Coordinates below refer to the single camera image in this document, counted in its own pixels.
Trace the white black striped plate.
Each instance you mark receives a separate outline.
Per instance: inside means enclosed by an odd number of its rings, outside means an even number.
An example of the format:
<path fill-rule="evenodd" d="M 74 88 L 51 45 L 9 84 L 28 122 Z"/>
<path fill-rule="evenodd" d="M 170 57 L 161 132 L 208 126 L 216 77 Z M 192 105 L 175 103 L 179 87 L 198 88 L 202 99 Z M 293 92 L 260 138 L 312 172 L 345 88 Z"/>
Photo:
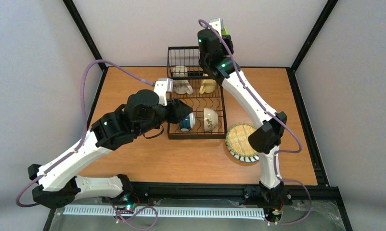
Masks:
<path fill-rule="evenodd" d="M 236 159 L 246 163 L 259 161 L 258 153 L 251 147 L 248 140 L 244 141 L 228 141 L 226 146 L 229 153 Z"/>

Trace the yellow mug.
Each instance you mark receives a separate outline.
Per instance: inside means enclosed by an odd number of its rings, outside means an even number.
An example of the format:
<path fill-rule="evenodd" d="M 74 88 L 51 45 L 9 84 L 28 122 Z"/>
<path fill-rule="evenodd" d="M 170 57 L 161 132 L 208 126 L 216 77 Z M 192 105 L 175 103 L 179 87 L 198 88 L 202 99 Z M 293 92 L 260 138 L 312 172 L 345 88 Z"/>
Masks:
<path fill-rule="evenodd" d="M 217 82 L 214 79 L 202 79 L 199 89 L 200 94 L 213 93 L 216 89 Z"/>

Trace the dark teal spotted bowl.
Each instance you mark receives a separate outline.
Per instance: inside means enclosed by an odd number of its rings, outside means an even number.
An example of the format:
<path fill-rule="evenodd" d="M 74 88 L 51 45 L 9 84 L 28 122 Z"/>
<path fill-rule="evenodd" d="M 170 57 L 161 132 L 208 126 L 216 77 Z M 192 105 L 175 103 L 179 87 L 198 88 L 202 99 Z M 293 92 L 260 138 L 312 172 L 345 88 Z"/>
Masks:
<path fill-rule="evenodd" d="M 190 113 L 182 121 L 179 122 L 179 127 L 181 132 L 188 132 L 192 130 L 195 126 L 195 115 Z"/>

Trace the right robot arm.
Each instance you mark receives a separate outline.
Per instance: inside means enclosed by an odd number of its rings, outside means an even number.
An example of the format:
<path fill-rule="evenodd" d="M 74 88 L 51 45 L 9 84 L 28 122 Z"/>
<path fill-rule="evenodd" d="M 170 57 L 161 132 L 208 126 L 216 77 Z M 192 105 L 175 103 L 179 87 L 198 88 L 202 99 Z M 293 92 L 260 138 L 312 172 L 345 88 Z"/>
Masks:
<path fill-rule="evenodd" d="M 260 183 L 268 189 L 280 184 L 278 167 L 274 166 L 273 154 L 279 150 L 287 115 L 277 113 L 255 91 L 243 71 L 227 55 L 218 36 L 210 29 L 197 33 L 199 65 L 210 79 L 228 91 L 249 115 L 256 131 L 249 135 L 250 146 L 257 152 L 261 165 Z"/>

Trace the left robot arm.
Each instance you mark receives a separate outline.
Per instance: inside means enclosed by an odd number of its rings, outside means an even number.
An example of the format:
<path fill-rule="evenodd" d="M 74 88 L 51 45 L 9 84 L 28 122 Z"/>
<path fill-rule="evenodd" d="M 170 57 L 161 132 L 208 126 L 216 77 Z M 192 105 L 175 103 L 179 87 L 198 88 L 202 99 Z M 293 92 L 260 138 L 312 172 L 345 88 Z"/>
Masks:
<path fill-rule="evenodd" d="M 179 99 L 159 102 L 152 90 L 140 90 L 125 104 L 94 122 L 72 151 L 66 151 L 46 165 L 33 164 L 29 177 L 37 186 L 32 197 L 37 205 L 56 209 L 74 200 L 91 197 L 119 198 L 131 194 L 129 178 L 119 174 L 110 178 L 89 178 L 79 172 L 98 158 L 129 144 L 163 123 L 177 124 L 193 110 Z"/>

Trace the white bowl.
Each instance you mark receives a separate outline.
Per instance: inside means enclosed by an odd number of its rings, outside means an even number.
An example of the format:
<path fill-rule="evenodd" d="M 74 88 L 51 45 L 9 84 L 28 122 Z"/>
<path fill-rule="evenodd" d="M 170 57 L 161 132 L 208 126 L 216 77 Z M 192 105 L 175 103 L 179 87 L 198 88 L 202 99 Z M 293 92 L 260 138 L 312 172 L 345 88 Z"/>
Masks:
<path fill-rule="evenodd" d="M 203 109 L 204 131 L 210 132 L 218 126 L 218 114 L 211 108 Z"/>

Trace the white floral mug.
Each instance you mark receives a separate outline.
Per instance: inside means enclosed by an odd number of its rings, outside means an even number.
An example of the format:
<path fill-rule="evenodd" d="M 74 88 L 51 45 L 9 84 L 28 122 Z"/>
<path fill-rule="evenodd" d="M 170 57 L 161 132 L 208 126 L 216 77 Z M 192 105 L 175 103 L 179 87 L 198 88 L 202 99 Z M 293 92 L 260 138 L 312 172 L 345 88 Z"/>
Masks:
<path fill-rule="evenodd" d="M 188 77 L 188 68 L 177 65 L 172 69 L 173 77 Z M 173 80 L 173 92 L 177 94 L 193 94 L 193 88 L 186 79 Z"/>

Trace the black wire dish rack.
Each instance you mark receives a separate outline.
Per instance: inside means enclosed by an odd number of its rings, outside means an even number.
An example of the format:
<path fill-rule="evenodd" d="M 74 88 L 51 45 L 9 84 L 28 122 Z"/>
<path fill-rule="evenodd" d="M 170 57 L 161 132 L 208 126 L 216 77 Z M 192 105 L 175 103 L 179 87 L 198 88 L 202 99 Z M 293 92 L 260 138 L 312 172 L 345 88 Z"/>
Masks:
<path fill-rule="evenodd" d="M 169 98 L 180 99 L 193 109 L 195 126 L 183 132 L 179 124 L 168 124 L 167 135 L 171 140 L 224 139 L 227 133 L 227 119 L 223 88 L 216 86 L 211 93 L 199 93 L 204 72 L 199 65 L 199 48 L 197 46 L 170 46 L 167 50 L 167 77 L 181 83 L 187 80 L 192 94 L 178 94 L 175 90 Z M 210 108 L 217 113 L 216 127 L 205 131 L 204 109 Z"/>

